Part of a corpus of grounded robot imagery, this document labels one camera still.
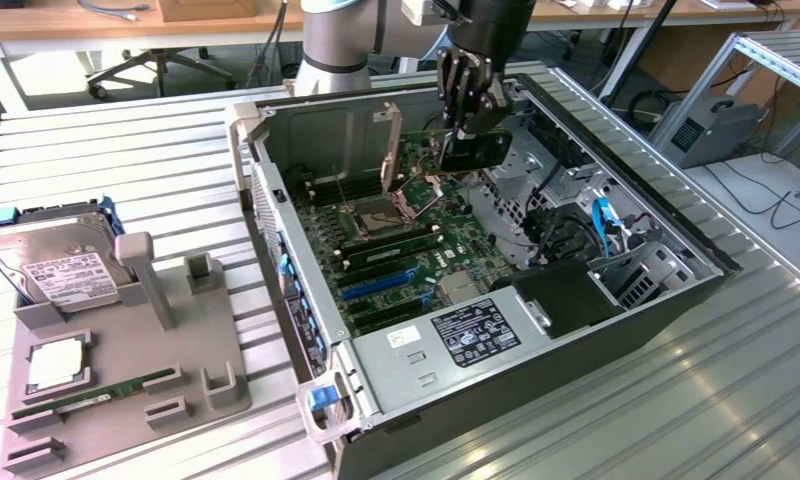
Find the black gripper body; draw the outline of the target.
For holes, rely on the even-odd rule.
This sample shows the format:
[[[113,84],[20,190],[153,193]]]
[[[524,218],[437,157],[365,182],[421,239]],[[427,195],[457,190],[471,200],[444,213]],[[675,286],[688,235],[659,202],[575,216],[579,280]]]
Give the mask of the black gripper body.
[[[451,43],[503,69],[521,43],[535,5],[535,0],[461,0],[459,18],[447,30]]]

